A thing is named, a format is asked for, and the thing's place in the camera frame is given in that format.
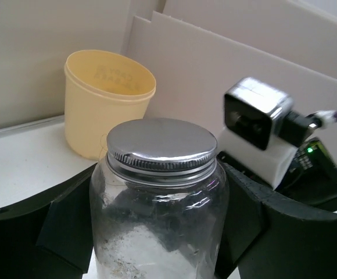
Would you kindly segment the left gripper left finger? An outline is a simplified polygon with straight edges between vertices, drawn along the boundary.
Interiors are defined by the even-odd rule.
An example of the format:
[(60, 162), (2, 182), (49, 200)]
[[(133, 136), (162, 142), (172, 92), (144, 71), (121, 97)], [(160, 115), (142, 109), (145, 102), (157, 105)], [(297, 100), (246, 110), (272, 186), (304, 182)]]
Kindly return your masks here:
[(93, 250), (94, 167), (0, 208), (0, 278), (82, 278)]

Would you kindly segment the clear jar with metal lid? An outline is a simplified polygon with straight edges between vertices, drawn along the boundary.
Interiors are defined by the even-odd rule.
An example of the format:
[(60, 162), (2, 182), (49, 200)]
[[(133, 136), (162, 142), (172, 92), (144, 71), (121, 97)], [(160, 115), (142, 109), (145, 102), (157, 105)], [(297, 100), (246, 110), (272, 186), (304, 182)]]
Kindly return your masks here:
[(89, 188), (98, 278), (213, 278), (229, 201), (215, 136), (139, 119), (106, 143)]

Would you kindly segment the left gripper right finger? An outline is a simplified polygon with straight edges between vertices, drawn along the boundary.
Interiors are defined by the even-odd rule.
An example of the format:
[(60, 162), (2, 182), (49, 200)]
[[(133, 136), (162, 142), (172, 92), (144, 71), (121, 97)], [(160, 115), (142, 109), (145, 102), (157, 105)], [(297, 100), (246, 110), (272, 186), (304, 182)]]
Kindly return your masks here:
[(289, 199), (225, 164), (230, 201), (219, 276), (337, 278), (337, 213)]

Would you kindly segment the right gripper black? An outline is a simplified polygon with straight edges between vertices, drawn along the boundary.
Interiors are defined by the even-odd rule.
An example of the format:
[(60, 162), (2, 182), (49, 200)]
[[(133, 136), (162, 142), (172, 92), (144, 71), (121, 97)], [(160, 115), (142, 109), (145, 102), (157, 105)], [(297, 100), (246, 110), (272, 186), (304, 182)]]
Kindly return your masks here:
[(218, 150), (233, 184), (337, 212), (337, 164), (318, 138), (298, 148), (273, 138), (265, 151), (241, 138), (219, 138)]

